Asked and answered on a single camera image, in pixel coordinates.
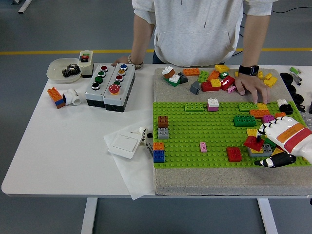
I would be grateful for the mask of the person's left hand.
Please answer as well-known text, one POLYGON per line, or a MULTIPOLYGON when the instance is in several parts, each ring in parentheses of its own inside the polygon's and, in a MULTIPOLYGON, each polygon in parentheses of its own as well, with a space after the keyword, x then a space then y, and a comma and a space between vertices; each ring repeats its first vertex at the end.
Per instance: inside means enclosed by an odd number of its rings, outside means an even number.
POLYGON ((238 93, 243 96, 246 92, 250 92, 252 102, 257 104, 259 95, 262 102, 267 104, 270 102, 270 88, 265 85, 258 77, 239 74, 235 79, 235 86, 238 93))

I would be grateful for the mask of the person's right hand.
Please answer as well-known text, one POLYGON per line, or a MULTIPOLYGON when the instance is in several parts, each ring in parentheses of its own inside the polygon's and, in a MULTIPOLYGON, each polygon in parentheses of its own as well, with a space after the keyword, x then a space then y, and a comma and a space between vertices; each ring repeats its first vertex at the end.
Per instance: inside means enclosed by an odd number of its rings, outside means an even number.
POLYGON ((122 56, 120 58, 117 58, 111 65, 116 66, 118 63, 130 64, 127 56, 122 56))

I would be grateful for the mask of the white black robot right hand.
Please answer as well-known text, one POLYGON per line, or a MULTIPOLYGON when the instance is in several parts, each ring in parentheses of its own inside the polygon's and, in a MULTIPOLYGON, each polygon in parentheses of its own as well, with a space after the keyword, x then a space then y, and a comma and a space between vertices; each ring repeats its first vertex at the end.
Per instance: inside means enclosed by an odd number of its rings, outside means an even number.
POLYGON ((264 123, 257 131, 257 139, 262 135, 284 150, 264 160, 255 161, 255 165, 277 168, 295 163, 298 156, 312 162, 312 131, 292 117, 277 117, 264 123))

